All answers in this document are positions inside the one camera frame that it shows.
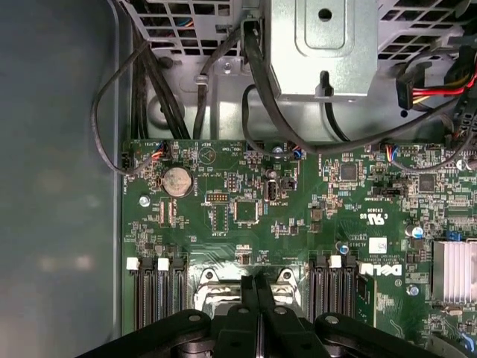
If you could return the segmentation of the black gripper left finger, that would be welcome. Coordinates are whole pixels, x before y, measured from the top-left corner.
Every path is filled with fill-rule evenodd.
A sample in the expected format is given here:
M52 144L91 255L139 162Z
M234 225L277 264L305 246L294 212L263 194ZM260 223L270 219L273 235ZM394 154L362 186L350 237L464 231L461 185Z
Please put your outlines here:
M261 277L241 279L241 303L210 318L184 310L82 354L82 357L255 357Z

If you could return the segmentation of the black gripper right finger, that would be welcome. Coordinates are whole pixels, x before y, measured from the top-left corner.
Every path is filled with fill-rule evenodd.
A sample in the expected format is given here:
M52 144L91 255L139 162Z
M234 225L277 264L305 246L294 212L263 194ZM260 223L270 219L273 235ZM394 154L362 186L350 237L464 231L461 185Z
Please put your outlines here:
M314 323L277 306L267 279L257 277L262 314L259 351L265 357L431 357L432 353L345 315L329 313Z

